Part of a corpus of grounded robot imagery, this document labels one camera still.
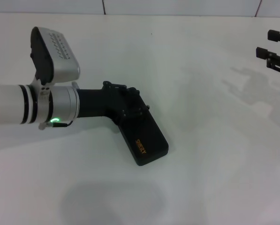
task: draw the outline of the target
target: black end effector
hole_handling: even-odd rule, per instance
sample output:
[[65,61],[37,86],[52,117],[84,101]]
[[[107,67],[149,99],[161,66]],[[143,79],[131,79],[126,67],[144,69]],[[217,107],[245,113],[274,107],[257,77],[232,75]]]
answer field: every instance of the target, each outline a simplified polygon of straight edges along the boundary
[[168,153],[168,143],[136,88],[103,82],[100,90],[77,90],[78,117],[106,116],[118,125],[138,165]]
[[[270,41],[280,41],[280,33],[276,30],[268,31],[268,40]],[[256,55],[258,58],[266,60],[266,65],[277,72],[280,72],[280,56],[276,53],[269,52],[267,49],[257,47]]]

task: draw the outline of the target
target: green led light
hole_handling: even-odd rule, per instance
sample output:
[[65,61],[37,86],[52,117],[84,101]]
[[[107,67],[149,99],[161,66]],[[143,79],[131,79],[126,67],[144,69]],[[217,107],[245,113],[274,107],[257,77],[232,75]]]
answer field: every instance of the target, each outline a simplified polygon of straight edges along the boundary
[[59,118],[53,118],[52,120],[50,120],[50,122],[54,123],[54,122],[59,122],[60,119]]

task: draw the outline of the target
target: black ring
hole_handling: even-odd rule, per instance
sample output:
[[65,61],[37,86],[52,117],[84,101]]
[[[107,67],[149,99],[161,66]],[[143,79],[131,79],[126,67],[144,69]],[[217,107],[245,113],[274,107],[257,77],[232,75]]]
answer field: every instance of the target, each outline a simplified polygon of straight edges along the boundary
[[52,118],[52,114],[53,114],[53,97],[52,97],[52,93],[50,92],[49,95],[49,111],[48,111],[48,116],[45,122],[48,122],[51,120]]
[[38,101],[34,88],[31,85],[27,85],[27,87],[29,87],[29,90],[31,92],[32,102],[33,102],[32,116],[29,123],[33,123],[34,121],[36,121],[37,114],[38,114]]
[[24,124],[27,121],[28,111],[29,111],[28,94],[26,88],[23,85],[19,85],[19,86],[22,89],[22,93],[24,97],[24,115],[23,115],[23,120],[21,122],[21,124]]

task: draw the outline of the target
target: white table surface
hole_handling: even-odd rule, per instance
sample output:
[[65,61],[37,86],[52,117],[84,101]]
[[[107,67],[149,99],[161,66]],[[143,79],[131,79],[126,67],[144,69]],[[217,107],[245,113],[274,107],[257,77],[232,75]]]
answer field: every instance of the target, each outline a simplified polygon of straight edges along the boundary
[[137,166],[107,118],[0,126],[0,225],[280,225],[280,74],[255,57],[280,19],[0,14],[0,84],[32,81],[34,26],[81,88],[139,89],[169,153]]

